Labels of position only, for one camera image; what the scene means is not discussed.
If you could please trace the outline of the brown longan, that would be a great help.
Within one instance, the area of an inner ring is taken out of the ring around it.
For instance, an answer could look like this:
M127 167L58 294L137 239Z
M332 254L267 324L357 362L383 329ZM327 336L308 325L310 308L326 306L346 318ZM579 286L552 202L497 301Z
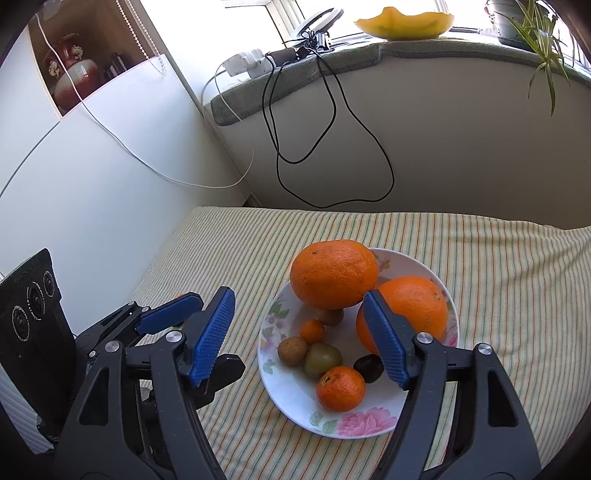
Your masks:
M308 344L301 337L287 337L277 346L277 356L285 366L297 366L304 361L308 353Z
M321 321L325 326L337 326L342 323L342 320L344 320L345 311L342 309L317 309L315 315L317 315L318 321Z

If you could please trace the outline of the green kiwi fruit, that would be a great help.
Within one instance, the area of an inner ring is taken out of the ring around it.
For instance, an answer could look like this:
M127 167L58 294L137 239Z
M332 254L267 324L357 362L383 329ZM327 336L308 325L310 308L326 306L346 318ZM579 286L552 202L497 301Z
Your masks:
M332 368L342 365L342 353L327 343L317 342L308 348L304 358L304 374L318 380Z

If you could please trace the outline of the small orange kumquat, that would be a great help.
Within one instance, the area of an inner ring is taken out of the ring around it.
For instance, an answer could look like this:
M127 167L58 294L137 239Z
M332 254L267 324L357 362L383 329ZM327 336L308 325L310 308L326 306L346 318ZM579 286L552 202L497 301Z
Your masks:
M325 325L318 319L310 319L301 324L300 337L308 345L325 341Z

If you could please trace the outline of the round mandarin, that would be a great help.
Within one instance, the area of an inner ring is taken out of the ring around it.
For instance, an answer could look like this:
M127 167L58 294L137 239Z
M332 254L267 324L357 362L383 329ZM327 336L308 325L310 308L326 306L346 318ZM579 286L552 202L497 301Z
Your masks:
M337 366L326 371L318 380L318 402L334 412L348 412L360 406L366 396L366 382L351 367Z

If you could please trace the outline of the dark plum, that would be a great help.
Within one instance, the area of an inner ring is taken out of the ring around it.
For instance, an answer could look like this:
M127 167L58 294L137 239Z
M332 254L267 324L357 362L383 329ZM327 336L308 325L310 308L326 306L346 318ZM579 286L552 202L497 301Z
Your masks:
M375 383L385 371L381 358L375 354L359 358L353 363L353 368L363 377L363 381L367 384Z

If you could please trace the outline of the large orange grapefruit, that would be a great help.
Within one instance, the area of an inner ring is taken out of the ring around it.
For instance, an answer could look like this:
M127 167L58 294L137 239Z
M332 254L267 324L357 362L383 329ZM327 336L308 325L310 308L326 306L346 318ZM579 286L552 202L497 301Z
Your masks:
M378 283L379 267L368 247L353 240L312 243L295 256L290 286L315 309L339 310L360 303Z

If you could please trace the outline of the smooth orange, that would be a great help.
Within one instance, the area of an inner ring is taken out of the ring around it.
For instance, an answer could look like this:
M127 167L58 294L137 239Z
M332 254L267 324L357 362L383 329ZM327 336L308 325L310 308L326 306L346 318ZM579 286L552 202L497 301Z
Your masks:
M380 278L378 291L391 310L405 317L417 333L427 332L444 344L456 345L454 305L439 280L418 275Z

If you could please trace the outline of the striped table cloth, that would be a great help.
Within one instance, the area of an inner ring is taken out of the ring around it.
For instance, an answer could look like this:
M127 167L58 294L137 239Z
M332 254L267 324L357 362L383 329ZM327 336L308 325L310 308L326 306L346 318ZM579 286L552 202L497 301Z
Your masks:
M256 350L263 316L308 244L353 239L410 255L445 283L459 340L491 344L524 406L543 464L590 403L590 231L435 213L331 213L200 207L155 257L134 293L158 306L185 292L236 295L224 347L245 375L200 411L230 479L367 479L388 439L324 438L297 426L263 388Z

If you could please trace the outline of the red ceramic vase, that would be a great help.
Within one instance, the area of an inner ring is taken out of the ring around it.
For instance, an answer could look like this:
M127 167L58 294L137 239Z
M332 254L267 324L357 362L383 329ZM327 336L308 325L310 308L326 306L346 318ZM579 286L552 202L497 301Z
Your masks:
M43 65L53 86L53 98L64 112L101 86L99 68L86 57L77 33L70 33L55 43L46 53Z

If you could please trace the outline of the white power strip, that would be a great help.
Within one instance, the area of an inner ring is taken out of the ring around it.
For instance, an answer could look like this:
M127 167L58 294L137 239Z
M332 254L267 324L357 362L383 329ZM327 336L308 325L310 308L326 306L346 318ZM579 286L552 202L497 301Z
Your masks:
M232 55L222 63L222 68L230 77L249 75L250 79L259 78L273 70L273 60L266 58L263 51L253 49Z

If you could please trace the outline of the grey windowsill mat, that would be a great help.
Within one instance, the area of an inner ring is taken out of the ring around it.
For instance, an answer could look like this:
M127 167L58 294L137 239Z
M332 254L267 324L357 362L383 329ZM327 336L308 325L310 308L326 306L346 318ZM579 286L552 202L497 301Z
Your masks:
M374 67L386 58L437 59L474 58L535 67L539 61L524 50L459 38L434 40L370 42L336 50L324 56L328 67L318 67L311 58L297 61L273 74L240 83L211 99L212 119L218 126L231 126L262 110L263 89L269 78L279 78L273 100L280 100L314 83L322 73L343 74Z

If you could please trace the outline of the yellow bowl on sill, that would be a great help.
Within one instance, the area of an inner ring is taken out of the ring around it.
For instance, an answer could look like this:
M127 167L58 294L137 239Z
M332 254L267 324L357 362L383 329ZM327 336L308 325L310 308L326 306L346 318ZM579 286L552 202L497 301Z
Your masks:
M397 8L385 7L380 15L359 19L353 24L376 38L388 41L414 41L438 38L452 28L454 20L454 15L444 12L405 15Z

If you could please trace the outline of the potted spider plant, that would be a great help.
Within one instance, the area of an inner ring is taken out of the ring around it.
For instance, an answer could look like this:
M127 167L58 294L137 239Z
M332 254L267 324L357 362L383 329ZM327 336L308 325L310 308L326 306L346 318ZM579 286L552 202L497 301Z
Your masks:
M485 5L493 17L499 42L535 55L536 66L528 82L527 96L531 97L535 81L543 78L549 95L550 116L553 116L557 104L554 77L558 75L570 85L561 40L555 34L558 15L538 1L487 1Z

